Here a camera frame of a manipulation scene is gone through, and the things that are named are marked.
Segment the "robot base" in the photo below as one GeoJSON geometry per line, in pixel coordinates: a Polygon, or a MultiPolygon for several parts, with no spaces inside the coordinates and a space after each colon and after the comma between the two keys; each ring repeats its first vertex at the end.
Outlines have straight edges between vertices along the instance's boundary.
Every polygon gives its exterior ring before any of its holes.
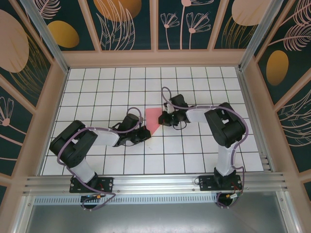
{"type": "Polygon", "coordinates": [[[199,176],[200,191],[233,191],[234,185],[242,189],[242,182],[236,171],[228,176],[221,176],[218,171],[214,170],[214,175],[199,176]]]}
{"type": "MultiPolygon", "coordinates": [[[[113,187],[113,178],[112,177],[98,177],[96,179],[96,183],[94,185],[91,185],[87,183],[89,186],[93,186],[94,189],[99,191],[104,191],[107,193],[112,192],[113,187]]],[[[84,187],[76,178],[72,177],[70,179],[70,193],[95,193],[88,188],[84,187]]]]}

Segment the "black mounting plate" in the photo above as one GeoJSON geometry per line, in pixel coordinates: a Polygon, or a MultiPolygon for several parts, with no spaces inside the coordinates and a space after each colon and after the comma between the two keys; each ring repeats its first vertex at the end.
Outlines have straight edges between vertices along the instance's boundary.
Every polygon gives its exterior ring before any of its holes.
{"type": "MultiPolygon", "coordinates": [[[[234,190],[234,186],[227,185],[224,187],[219,187],[214,179],[214,175],[209,176],[199,176],[200,191],[225,191],[234,190]]],[[[241,177],[239,175],[234,175],[231,177],[231,181],[235,184],[237,188],[242,189],[241,177]]]]}
{"type": "MultiPolygon", "coordinates": [[[[111,193],[113,187],[113,178],[112,177],[99,177],[96,187],[96,190],[111,193]]],[[[88,188],[84,187],[77,178],[72,177],[70,179],[70,193],[95,193],[88,188]]]]}

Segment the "pink triangle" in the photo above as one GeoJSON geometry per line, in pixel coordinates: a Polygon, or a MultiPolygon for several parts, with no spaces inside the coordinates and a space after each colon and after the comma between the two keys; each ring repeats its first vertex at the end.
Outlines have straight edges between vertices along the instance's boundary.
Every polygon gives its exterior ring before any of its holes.
{"type": "Polygon", "coordinates": [[[146,127],[150,131],[151,135],[159,128],[159,116],[162,114],[162,108],[147,108],[146,113],[146,127]]]}

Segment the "metal floor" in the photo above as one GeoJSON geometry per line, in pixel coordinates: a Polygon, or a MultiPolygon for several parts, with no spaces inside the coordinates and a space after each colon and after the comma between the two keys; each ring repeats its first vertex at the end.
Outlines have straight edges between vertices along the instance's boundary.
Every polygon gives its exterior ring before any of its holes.
{"type": "Polygon", "coordinates": [[[34,206],[27,233],[286,233],[274,193],[245,193],[232,209],[215,203],[34,206]]]}

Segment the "dark green wallpaper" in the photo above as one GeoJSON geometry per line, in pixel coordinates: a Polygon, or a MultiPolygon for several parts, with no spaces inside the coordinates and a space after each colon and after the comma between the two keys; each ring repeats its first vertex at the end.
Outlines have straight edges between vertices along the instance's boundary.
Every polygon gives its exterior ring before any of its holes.
{"type": "Polygon", "coordinates": [[[310,69],[310,54],[311,2],[299,0],[258,62],[274,104],[310,69]]]}
{"type": "Polygon", "coordinates": [[[4,198],[5,191],[6,191],[6,187],[0,185],[0,206],[1,206],[2,200],[4,198]]]}
{"type": "Polygon", "coordinates": [[[11,176],[33,115],[0,87],[0,173],[11,176]]]}
{"type": "Polygon", "coordinates": [[[78,0],[35,0],[34,3],[61,51],[94,50],[78,0]]]}
{"type": "Polygon", "coordinates": [[[150,50],[149,0],[87,0],[102,50],[150,50]]]}
{"type": "Polygon", "coordinates": [[[277,115],[298,171],[311,169],[311,81],[277,115]]]}
{"type": "Polygon", "coordinates": [[[202,0],[187,6],[180,0],[159,0],[158,49],[207,49],[219,3],[202,0]]]}
{"type": "Polygon", "coordinates": [[[311,201],[311,181],[304,183],[304,186],[307,191],[309,200],[311,201]]]}
{"type": "Polygon", "coordinates": [[[50,62],[8,0],[0,2],[0,75],[36,106],[50,62]]]}
{"type": "Polygon", "coordinates": [[[245,49],[269,2],[230,0],[214,48],[245,49]]]}

